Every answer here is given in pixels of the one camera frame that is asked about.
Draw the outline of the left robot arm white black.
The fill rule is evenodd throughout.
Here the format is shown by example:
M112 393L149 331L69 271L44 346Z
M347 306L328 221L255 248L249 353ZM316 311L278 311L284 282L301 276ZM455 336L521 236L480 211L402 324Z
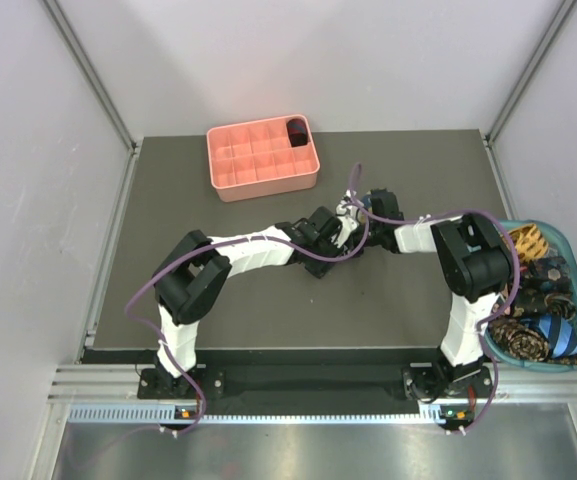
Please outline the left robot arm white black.
M222 238L208 237L200 230L188 233L160 270L201 248L213 248L180 263L154 285L164 336L155 362L162 387L177 397L194 387L199 321L210 312L229 278L259 268L300 264L320 279L332 269L335 258L354 248L352 235L358 228L357 209L341 203L335 212L320 207L308 218L277 223L250 235Z

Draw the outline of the blue yellow floral tie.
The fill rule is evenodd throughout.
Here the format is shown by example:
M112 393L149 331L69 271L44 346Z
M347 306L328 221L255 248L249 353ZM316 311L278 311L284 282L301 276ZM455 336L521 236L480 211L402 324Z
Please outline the blue yellow floral tie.
M368 211L372 211L372 193L368 192L365 195L363 195L360 199L362 206L364 209L368 210Z

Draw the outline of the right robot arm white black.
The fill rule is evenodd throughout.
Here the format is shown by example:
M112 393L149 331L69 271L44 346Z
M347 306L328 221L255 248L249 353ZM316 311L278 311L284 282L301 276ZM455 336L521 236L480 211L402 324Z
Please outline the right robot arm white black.
M451 291L446 334L428 370L408 370L410 395L430 403L455 396L480 374L484 359L477 324L492 313L511 280L511 252L494 222L481 213L403 222L394 193L378 189L361 203L370 213L370 243L399 254L434 253Z

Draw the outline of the pink compartment organizer box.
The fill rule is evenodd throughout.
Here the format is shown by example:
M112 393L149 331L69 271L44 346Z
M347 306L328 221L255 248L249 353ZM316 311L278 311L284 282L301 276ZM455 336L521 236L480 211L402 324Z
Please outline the pink compartment organizer box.
M306 120L311 141L290 146L286 121ZM320 160L307 118L292 114L218 126L206 134L210 181L221 201L235 202L310 189Z

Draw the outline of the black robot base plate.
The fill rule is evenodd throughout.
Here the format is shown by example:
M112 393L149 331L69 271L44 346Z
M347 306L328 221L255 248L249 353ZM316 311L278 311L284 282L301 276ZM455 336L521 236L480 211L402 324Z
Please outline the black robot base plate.
M197 353L196 365L174 377L162 362L140 373L137 397L142 400L190 399L199 386L208 400L234 401L250 393L310 392L333 399L367 394L373 402L437 400L445 397L482 399L492 391L482 360L452 367L438 349L292 349L208 350Z

